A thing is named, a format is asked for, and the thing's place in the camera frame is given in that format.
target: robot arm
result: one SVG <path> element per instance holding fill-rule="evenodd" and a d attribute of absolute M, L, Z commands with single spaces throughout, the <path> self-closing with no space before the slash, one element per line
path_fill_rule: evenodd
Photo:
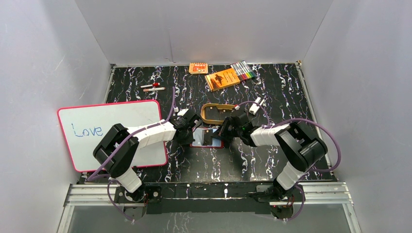
<path fill-rule="evenodd" d="M 132 170 L 131 163 L 139 149 L 156 142 L 176 140 L 179 144 L 190 144 L 194 141 L 192 128 L 200 120 L 193 110 L 183 109 L 168 122 L 161 120 L 158 123 L 126 128 L 121 124 L 113 125 L 93 151 L 93 156 L 100 164 L 112 154 L 118 145 L 131 133 L 145 128 L 130 137 L 119 149 L 116 155 L 104 166 L 111 177 L 123 185 L 130 193 L 135 192 L 142 181 Z"/>
<path fill-rule="evenodd" d="M 278 200 L 290 195 L 296 182 L 327 153 L 326 144 L 306 123 L 294 122 L 268 129 L 255 127 L 242 110 L 233 111 L 213 137 L 225 141 L 239 137 L 251 147 L 280 146 L 288 162 L 274 180 L 273 187 L 262 193 Z"/>

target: orange box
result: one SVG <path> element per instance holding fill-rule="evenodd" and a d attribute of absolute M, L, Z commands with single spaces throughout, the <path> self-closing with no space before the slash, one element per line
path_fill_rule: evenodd
<path fill-rule="evenodd" d="M 207 74 L 207 63 L 191 63 L 189 65 L 189 73 L 191 74 Z"/>
<path fill-rule="evenodd" d="M 205 79 L 210 87 L 210 91 L 217 91 L 240 83 L 239 77 L 232 68 L 205 75 Z"/>

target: cable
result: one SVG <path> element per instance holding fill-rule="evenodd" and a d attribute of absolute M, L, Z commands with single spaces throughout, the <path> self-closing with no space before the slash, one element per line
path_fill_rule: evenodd
<path fill-rule="evenodd" d="M 109 180 L 109 183 L 107 184 L 107 195 L 109 196 L 109 200 L 110 200 L 110 202 L 113 204 L 113 206 L 116 207 L 116 209 L 117 209 L 127 220 L 131 221 L 132 224 L 134 224 L 134 223 L 135 223 L 135 220 L 134 220 L 132 217 L 128 216 L 125 212 L 123 212 L 123 210 L 121 210 L 121 208 L 116 205 L 116 203 L 115 203 L 115 202 L 113 201 L 113 199 L 112 199 L 112 196 L 110 195 L 110 184 L 111 184 L 111 183 L 114 183 L 114 182 L 117 183 L 116 180 Z"/>
<path fill-rule="evenodd" d="M 295 203 L 295 196 L 294 196 L 294 195 L 292 195 L 292 203 L 291 203 L 291 206 L 293 206 L 293 203 Z"/>
<path fill-rule="evenodd" d="M 335 144 L 336 151 L 338 152 L 338 159 L 336 160 L 335 165 L 332 166 L 331 168 L 328 168 L 328 169 L 311 169 L 310 168 L 309 171 L 330 172 L 330 171 L 333 171 L 334 169 L 336 169 L 339 166 L 339 164 L 341 163 L 341 158 L 342 158 L 341 147 L 339 146 L 339 143 L 336 140 L 336 138 L 325 127 L 323 127 L 322 125 L 320 125 L 320 124 L 318 124 L 314 121 L 304 119 L 304 118 L 293 118 L 293 119 L 285 120 L 285 121 L 282 121 L 280 123 L 275 124 L 273 127 L 281 126 L 281 125 L 288 124 L 290 122 L 295 122 L 295 121 L 304 121 L 304 122 L 312 124 L 312 125 L 318 127 L 319 129 L 323 130 L 330 137 L 332 142 Z"/>
<path fill-rule="evenodd" d="M 268 119 L 268 125 L 270 125 L 269 115 L 268 115 L 268 113 L 266 112 L 265 108 L 263 108 L 260 104 L 254 102 L 254 101 L 249 101 L 249 100 L 238 104 L 238 106 L 241 106 L 241 105 L 243 105 L 243 104 L 245 104 L 245 103 L 254 103 L 254 104 L 256 104 L 257 106 L 259 106 L 259 108 L 265 113 L 266 119 Z"/>
<path fill-rule="evenodd" d="M 147 129 L 152 128 L 152 127 L 155 127 L 155 126 L 158 126 L 158 125 L 160 125 L 160 124 L 165 124 L 166 122 L 169 121 L 169 119 L 170 119 L 170 117 L 172 116 L 172 113 L 173 113 L 173 111 L 174 111 L 174 109 L 173 109 L 174 104 L 175 104 L 175 94 L 174 94 L 174 91 L 175 91 L 175 88 L 173 87 L 172 107 L 171 107 L 171 109 L 170 109 L 169 115 L 168 115 L 168 117 L 166 118 L 166 120 L 164 120 L 164 121 L 162 121 L 162 122 L 155 123 L 155 124 L 153 124 L 153 125 L 149 125 L 149 126 L 147 127 Z M 109 161 L 116 155 L 116 153 L 120 150 L 120 148 L 121 148 L 131 137 L 133 137 L 135 134 L 140 133 L 140 132 L 142 132 L 142 131 L 144 131 L 144 130 L 146 130 L 146 128 L 140 128 L 140 129 L 134 131 L 133 133 L 129 134 L 129 135 L 117 146 L 117 148 L 113 151 L 113 153 L 102 163 L 102 165 L 100 165 L 100 167 L 99 167 L 97 170 L 95 170 L 95 171 L 88 177 L 87 180 L 88 180 L 88 181 L 94 180 L 94 177 L 97 175 L 97 173 L 99 173 L 99 172 L 104 168 L 104 166 L 106 166 L 106 165 L 109 163 Z"/>
<path fill-rule="evenodd" d="M 290 218 L 286 218 L 286 221 L 290 221 L 290 220 L 296 218 L 300 214 L 300 212 L 302 212 L 302 210 L 303 210 L 303 203 L 305 202 L 305 193 L 303 192 L 303 190 L 299 186 L 297 186 L 297 183 L 295 184 L 295 188 L 297 188 L 300 191 L 300 193 L 302 194 L 302 204 L 300 205 L 300 208 L 297 211 L 297 213 L 295 215 L 293 215 L 292 217 L 290 217 Z"/>
<path fill-rule="evenodd" d="M 100 179 L 100 178 L 109 178 L 109 177 L 110 177 L 109 174 L 102 174 L 102 175 L 94 176 L 93 179 L 88 179 L 87 181 L 94 181 L 94 180 L 97 180 L 97 179 Z"/>

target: glass panel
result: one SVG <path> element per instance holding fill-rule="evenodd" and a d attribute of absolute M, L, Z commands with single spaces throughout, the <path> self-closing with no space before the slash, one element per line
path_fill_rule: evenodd
<path fill-rule="evenodd" d="M 141 208 L 134 210 L 141 215 Z M 341 204 L 305 205 L 296 219 L 284 224 L 271 215 L 254 213 L 172 213 L 145 215 L 134 225 L 112 206 L 76 206 L 70 223 L 70 233 L 349 233 L 350 229 Z"/>

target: whiteboard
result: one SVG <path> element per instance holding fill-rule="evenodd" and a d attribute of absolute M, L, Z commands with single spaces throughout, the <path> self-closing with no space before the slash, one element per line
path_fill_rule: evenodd
<path fill-rule="evenodd" d="M 155 100 L 61 108 L 57 115 L 74 169 L 78 172 L 95 171 L 100 166 L 93 157 L 93 150 L 114 124 L 136 127 L 161 119 L 160 106 Z M 165 144 L 158 142 L 140 149 L 132 166 L 162 166 L 166 163 Z"/>

